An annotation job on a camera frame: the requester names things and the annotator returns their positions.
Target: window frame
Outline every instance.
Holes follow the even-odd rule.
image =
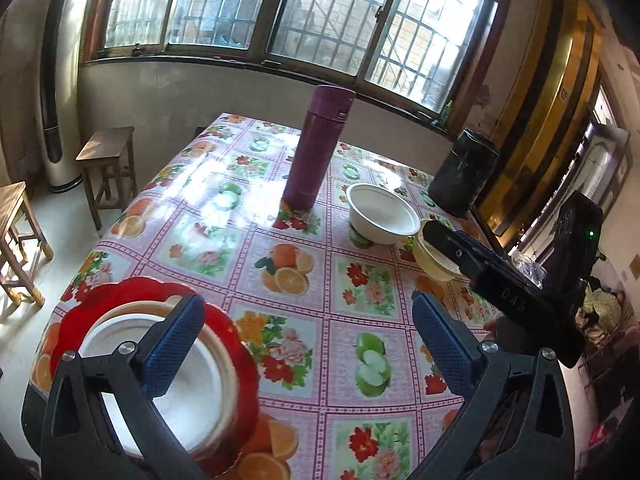
[[[82,50],[84,55],[82,60],[89,62],[111,58],[179,56],[185,58],[228,60],[230,62],[240,62],[240,64],[249,63],[265,67],[270,69],[270,71],[276,71],[283,76],[301,75],[306,78],[318,80],[319,82],[342,85],[345,88],[352,89],[361,96],[381,102],[392,108],[397,108],[401,114],[409,114],[424,124],[430,124],[431,121],[439,118],[440,114],[437,111],[431,110],[408,97],[366,80],[367,72],[374,62],[374,55],[378,49],[380,38],[385,29],[388,29],[390,26],[389,17],[393,15],[394,6],[397,7],[400,0],[386,0],[379,8],[375,28],[356,75],[350,75],[312,62],[280,56],[270,52],[286,1],[287,0],[262,0],[248,48],[236,48],[169,43],[168,26],[175,12],[177,0],[168,0],[170,4],[166,5],[160,33],[161,41],[159,43],[105,47],[106,27],[112,0],[90,0],[89,12],[85,20],[84,48]],[[482,3],[476,25],[468,38],[468,46],[458,68],[458,72],[453,76],[452,85],[444,99],[444,103],[447,103],[449,100],[454,102],[454,109],[448,121],[453,127],[450,128],[448,132],[442,128],[438,128],[439,133],[447,138],[455,137],[457,133],[459,133],[457,129],[462,129],[458,128],[456,122],[459,122],[459,117],[462,115],[466,118],[471,108],[471,106],[467,106],[467,104],[473,101],[473,99],[469,98],[469,94],[477,92],[478,90],[479,84],[469,84],[470,73],[472,73],[471,76],[475,76],[475,78],[471,77],[473,83],[474,80],[479,79],[478,71],[484,71],[484,73],[486,73],[489,62],[493,58],[497,41],[489,44],[489,41],[483,40],[490,37],[492,33],[494,36],[499,37],[502,32],[504,20],[493,19],[496,15],[495,9],[500,6],[502,1],[504,0],[484,0]],[[502,6],[505,16],[505,7],[508,7],[509,3],[510,0],[506,0],[506,5]],[[484,64],[478,62],[480,54],[484,54],[485,57],[487,57],[486,54],[489,54],[489,62]]]

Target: blue gripper pad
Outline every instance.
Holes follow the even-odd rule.
[[[414,325],[449,390],[469,400],[478,386],[475,374],[475,362],[480,359],[478,340],[431,294],[414,293],[412,298]]]
[[[204,300],[187,294],[140,340],[136,361],[148,399],[163,396],[204,325]]]

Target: bowl rim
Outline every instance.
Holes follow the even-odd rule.
[[[416,263],[420,267],[420,270],[425,274],[427,274],[430,278],[436,280],[437,282],[450,282],[454,278],[458,277],[457,275],[451,274],[446,270],[442,270],[442,268],[435,261],[434,257],[431,256],[429,251],[424,249],[422,244],[419,244],[417,242],[414,243],[413,253],[414,253],[414,258],[416,260]],[[425,259],[427,262],[431,264],[431,267],[429,267],[428,270],[423,265],[423,263],[426,263],[426,262],[421,262],[420,261],[421,259]]]
[[[403,203],[406,206],[404,208],[404,210],[408,212],[409,216],[411,217],[411,219],[413,221],[414,226],[417,226],[417,227],[412,231],[407,231],[407,230],[405,230],[405,231],[393,231],[392,229],[388,229],[388,228],[380,225],[379,223],[374,222],[371,218],[369,218],[368,216],[363,214],[362,211],[360,209],[358,209],[358,207],[353,203],[353,200],[351,199],[351,193],[353,192],[354,189],[370,189],[370,190],[373,190],[374,192],[378,192],[378,193],[387,195],[387,196],[391,197],[394,200],[400,201],[401,203]],[[396,195],[395,193],[392,193],[388,189],[385,189],[385,188],[383,188],[381,186],[375,186],[374,184],[367,184],[366,182],[358,182],[356,184],[351,184],[347,188],[346,195],[347,195],[347,202],[349,202],[349,206],[351,208],[353,208],[353,210],[355,212],[357,212],[367,222],[369,222],[373,226],[377,227],[378,229],[383,230],[385,233],[390,233],[390,234],[397,235],[397,236],[414,236],[420,230],[420,217],[418,216],[418,213],[415,211],[415,209],[404,198],[402,198],[401,196]]]
[[[130,316],[132,314],[135,314],[137,316],[160,317],[161,319],[159,320],[162,320],[164,319],[164,317],[158,316],[158,314],[139,312],[139,307],[141,307],[142,305],[151,305],[159,308],[160,310],[170,311],[177,304],[177,301],[175,300],[177,299],[179,301],[180,298],[180,295],[174,295],[168,297],[164,301],[137,300],[123,303],[100,316],[87,331],[85,338],[89,334],[93,333],[99,326],[121,316]],[[226,382],[226,384],[223,384],[223,386],[226,386],[226,389],[228,390],[228,392],[226,393],[228,395],[226,401],[228,404],[232,403],[235,407],[238,403],[238,396],[240,394],[239,380],[233,361],[228,354],[228,350],[226,349],[224,343],[220,340],[216,332],[207,325],[206,322],[200,330],[200,333],[198,334],[196,340],[203,344],[207,351],[212,355],[212,358],[214,359],[216,365],[220,370],[223,383]],[[208,340],[208,342],[212,344],[213,348],[210,348],[209,344],[205,340]],[[202,452],[203,450],[209,449],[228,431],[229,427],[233,424],[235,418],[235,409],[225,410],[224,408],[225,406],[223,403],[223,410],[215,428],[207,435],[207,438],[205,440],[203,440],[193,451],[191,451],[192,453],[197,454],[199,452]]]
[[[444,254],[442,254],[439,250],[437,250],[434,246],[432,246],[430,243],[428,243],[424,237],[422,236],[422,228],[424,227],[424,225],[427,222],[430,222],[431,220],[429,220],[428,218],[423,218],[420,220],[420,229],[418,229],[418,233],[415,237],[415,243],[418,245],[418,247],[420,248],[421,251],[427,253],[429,255],[429,257],[431,258],[431,260],[433,260],[433,262],[436,264],[436,266],[442,270],[443,272],[445,272],[446,274],[448,274],[449,276],[452,276],[454,278],[466,278],[466,276],[464,274],[462,274],[462,272],[460,272],[460,267],[458,265],[456,265],[456,263],[451,260],[450,258],[448,258],[447,256],[445,256]],[[442,256],[443,258],[446,258],[447,260],[451,261],[456,269],[458,270],[457,272],[452,269],[449,270],[447,269],[447,267],[445,267],[443,264],[441,264],[436,256]]]
[[[150,321],[153,324],[153,323],[164,320],[164,318],[156,314],[144,314],[141,312],[129,312],[128,314],[121,314],[120,316],[111,317],[110,319],[107,319],[103,323],[100,323],[100,325],[96,326],[94,330],[87,333],[84,340],[82,341],[81,347],[78,349],[78,352],[81,352],[81,349],[83,347],[89,346],[95,340],[98,334],[101,334],[102,332],[104,332],[111,326],[116,325],[119,322],[122,323],[128,320],[134,320],[134,321],[143,320],[145,322]],[[224,385],[225,378],[223,376],[224,370],[222,369],[222,366],[216,361],[215,355],[213,355],[213,353],[208,348],[208,346],[199,338],[196,338],[192,348],[195,348],[196,351],[202,355],[204,361],[207,362],[207,368],[210,370],[210,375],[212,377],[214,377],[216,374],[219,375],[221,387],[224,388],[225,387]],[[215,422],[212,428],[209,428],[204,438],[198,444],[196,444],[196,446],[193,447],[193,449],[188,449],[188,453],[193,454],[197,452],[197,450],[199,450],[203,446],[206,446],[212,440],[212,436],[216,434],[216,430],[220,428],[220,422],[225,418],[225,413],[227,411],[225,408],[226,407],[223,400],[223,402],[221,402],[220,404],[220,415],[218,417],[218,420]],[[125,452],[130,456],[137,456],[139,458],[142,457],[142,454],[140,453],[139,449],[138,449],[138,452],[136,452],[135,449],[127,448],[125,449]]]

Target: table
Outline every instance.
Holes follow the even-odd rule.
[[[344,142],[314,208],[290,211],[280,197],[299,135],[220,115],[104,235],[55,307],[36,354],[22,414],[36,451],[56,324],[92,287],[129,276],[184,283],[235,320],[258,363],[261,412],[298,438],[279,475],[401,479],[434,446],[462,399],[414,330],[411,294],[433,293],[478,339],[495,310],[467,282],[439,283],[420,272],[410,238],[379,246],[359,236],[345,190],[378,184],[422,218],[486,239],[471,216],[452,218],[433,203],[428,174]]]

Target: yellow bowl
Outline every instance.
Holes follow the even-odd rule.
[[[415,235],[414,258],[422,270],[439,282],[448,282],[454,278],[464,278],[460,268],[439,250],[424,241],[422,228],[427,219],[420,221],[420,230]]]

